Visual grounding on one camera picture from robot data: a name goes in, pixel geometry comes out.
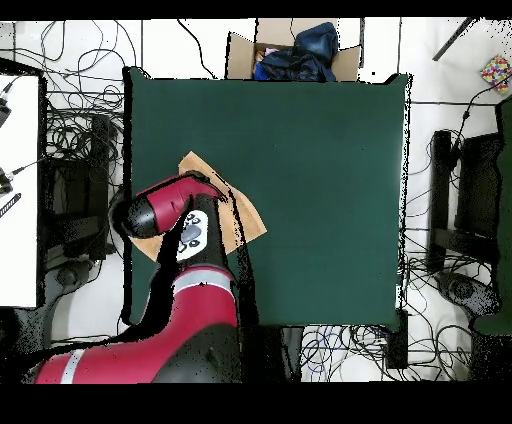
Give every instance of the cardboard box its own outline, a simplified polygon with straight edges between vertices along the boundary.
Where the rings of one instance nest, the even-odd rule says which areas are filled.
[[[338,18],[258,18],[254,41],[234,32],[228,36],[226,79],[253,79],[255,53],[265,48],[291,48],[293,35],[324,22],[332,22],[336,28]],[[332,62],[336,81],[357,81],[361,46],[340,50]]]

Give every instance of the red stripe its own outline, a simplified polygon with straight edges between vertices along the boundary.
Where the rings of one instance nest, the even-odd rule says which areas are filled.
[[[36,384],[60,384],[64,368],[71,358],[71,353],[64,353],[50,358],[39,371]]]

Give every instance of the white floor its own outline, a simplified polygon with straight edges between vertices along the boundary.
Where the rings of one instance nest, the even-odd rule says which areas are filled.
[[[411,73],[413,75],[411,119],[410,119],[410,172],[421,170],[428,163],[426,145],[432,134],[440,129],[458,130],[466,104],[478,91],[488,87],[480,77],[479,71],[496,54],[501,53],[512,60],[512,43],[510,42],[510,23],[508,26],[497,22],[480,21],[467,30],[454,45],[438,61],[432,61],[434,54],[455,31],[464,18],[366,18],[364,34],[364,67],[360,69],[360,79],[366,82],[384,82],[391,74]],[[195,41],[181,28],[176,20],[151,21],[120,21],[126,28],[133,42],[130,45],[124,30],[120,29],[117,37],[117,55],[110,55],[101,64],[84,75],[102,79],[84,78],[83,91],[102,92],[107,85],[112,90],[122,91],[121,67],[126,65],[141,66],[152,77],[156,78],[208,78],[208,73],[201,67],[199,53]],[[16,47],[41,53],[41,34],[49,22],[20,22],[16,25]],[[226,39],[228,31],[234,31],[249,39],[253,38],[255,19],[242,20],[199,20],[190,19],[185,25],[196,35],[202,46],[204,64],[218,78],[224,77]],[[58,58],[62,42],[62,22],[58,22],[45,39],[46,55]],[[65,48],[62,57],[48,61],[47,66],[58,71],[76,69],[80,55],[88,50],[113,48],[116,43],[116,27],[113,21],[69,21],[66,23]],[[0,26],[0,49],[11,48],[8,32],[11,26]],[[341,47],[350,47],[359,40],[359,19],[341,19],[339,22]],[[85,54],[80,66],[84,68],[94,59],[96,53]],[[24,55],[34,57],[26,51],[18,51],[15,60],[34,65],[37,63]],[[11,52],[0,52],[0,57],[12,58]],[[76,91],[76,77],[63,79],[55,74],[55,83],[49,82],[49,91]],[[496,131],[494,118],[495,105],[505,96],[496,92],[487,92],[480,96],[471,109],[471,116],[464,127],[465,137]],[[68,107],[64,94],[53,93],[51,101],[56,107]],[[117,182],[121,181],[121,173],[116,172]],[[408,198],[427,191],[429,188],[429,172],[411,176],[408,184]],[[424,212],[428,207],[428,196],[412,201],[407,208],[408,215]],[[407,219],[408,228],[426,228],[428,215]],[[424,245],[426,232],[409,231],[408,237],[420,245]],[[119,238],[114,235],[119,250],[122,249]],[[407,251],[421,250],[410,241],[406,243]],[[53,338],[113,335],[122,306],[122,269],[123,263],[118,255],[111,255],[103,263],[99,278],[83,287],[77,293],[68,296],[58,307]],[[478,277],[488,282],[488,275],[483,272]],[[417,363],[430,361],[434,357],[431,340],[412,344],[420,339],[431,339],[430,330],[421,312],[430,322],[433,331],[448,324],[467,326],[467,320],[460,308],[444,301],[439,294],[428,285],[420,290],[411,287],[407,295],[407,307],[412,315],[409,318],[411,352],[409,361]],[[311,331],[305,337],[304,346],[315,347],[305,351],[316,358],[315,364],[306,364],[303,368],[305,381],[323,381],[330,376],[331,381],[367,381],[381,380],[382,375],[375,361],[367,359],[354,351],[332,350],[341,346],[336,333],[340,328],[322,328],[321,333],[331,334],[328,340],[318,331]],[[348,342],[348,330],[342,338]],[[448,350],[458,347],[469,350],[468,337],[460,330],[449,329],[442,333],[440,341]],[[318,351],[316,347],[327,347]],[[375,349],[375,358],[380,358],[380,347]],[[321,352],[329,352],[327,365],[321,365]],[[446,380],[445,373],[439,368],[413,366],[406,370],[406,379],[422,378]],[[456,378],[463,379],[467,374],[464,366],[454,365]],[[395,379],[402,377],[396,371],[390,371]]]

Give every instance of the black pole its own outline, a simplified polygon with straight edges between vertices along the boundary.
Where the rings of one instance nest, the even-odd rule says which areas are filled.
[[[460,24],[460,26],[457,28],[457,30],[453,33],[453,35],[450,37],[450,39],[445,43],[443,47],[441,47],[441,50],[437,52],[437,54],[432,58],[434,62],[437,62],[439,59],[441,59],[441,56],[446,52],[446,50],[449,49],[449,47],[455,42],[457,38],[464,32],[464,30],[469,26],[471,22],[474,21],[474,18],[466,18],[464,22]]]

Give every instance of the floor tile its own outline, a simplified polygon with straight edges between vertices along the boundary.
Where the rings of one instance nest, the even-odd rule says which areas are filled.
[[[229,31],[254,39],[252,19],[182,20],[201,45],[204,65],[223,78]],[[144,70],[153,78],[211,78],[201,66],[199,48],[194,38],[176,19],[144,21]]]
[[[400,72],[414,76],[413,100],[468,103],[476,93],[489,87],[480,71],[491,58],[501,53],[512,61],[511,30],[503,23],[482,19],[467,29],[439,61],[434,62],[433,56],[463,20],[402,19]],[[496,104],[505,97],[492,91],[483,93],[476,101]]]
[[[365,18],[361,81],[383,83],[397,72],[399,22],[400,18]]]
[[[14,27],[10,23],[0,23],[0,57],[12,60],[10,51],[14,46]]]

